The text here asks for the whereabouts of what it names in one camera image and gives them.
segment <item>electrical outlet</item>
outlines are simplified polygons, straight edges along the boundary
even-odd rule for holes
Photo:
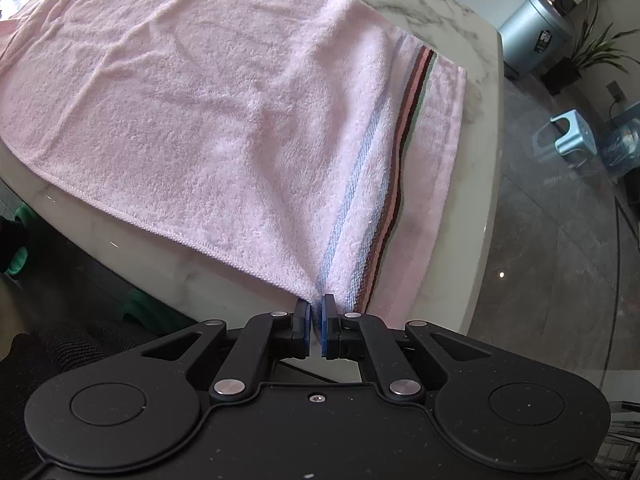
[[[617,81],[612,81],[611,83],[609,83],[607,85],[607,90],[609,90],[609,93],[611,94],[611,97],[613,97],[613,100],[615,102],[622,103],[626,101],[626,95],[622,91],[622,88],[620,88],[620,85]]]

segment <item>green leaves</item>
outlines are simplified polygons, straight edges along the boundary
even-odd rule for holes
[[[586,15],[582,21],[580,36],[575,41],[570,59],[578,70],[584,70],[596,64],[608,64],[628,74],[628,70],[620,64],[620,61],[622,59],[630,59],[638,65],[640,65],[640,61],[628,56],[626,50],[617,47],[616,40],[637,34],[640,32],[640,28],[625,30],[607,39],[611,27],[613,27],[613,23],[610,23],[597,38],[589,41],[595,30],[596,20],[600,11],[600,0],[595,0],[595,2],[595,12],[591,17],[591,0],[586,0]]]

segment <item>gray trash can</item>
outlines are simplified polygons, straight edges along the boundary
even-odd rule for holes
[[[574,36],[546,0],[526,0],[500,27],[505,75],[522,77]]]

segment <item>potted plant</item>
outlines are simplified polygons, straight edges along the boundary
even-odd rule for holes
[[[574,49],[571,56],[563,57],[551,70],[542,76],[542,82],[551,95],[558,95],[562,89],[580,79],[580,72],[597,64],[608,64],[628,74],[624,66],[620,64],[623,59],[630,59],[640,64],[640,61],[629,56],[622,48],[617,47],[616,41],[624,36],[631,36],[640,32],[640,28],[619,32],[608,38],[607,35],[613,26],[605,28],[603,33],[593,38],[593,30],[596,26],[600,0],[595,0],[595,12],[591,17],[591,0],[586,0],[586,14],[582,21],[580,36],[575,38]]]

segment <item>plant pot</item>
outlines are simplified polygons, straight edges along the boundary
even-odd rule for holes
[[[563,57],[540,79],[551,95],[558,95],[564,88],[580,79],[580,72],[568,57]]]

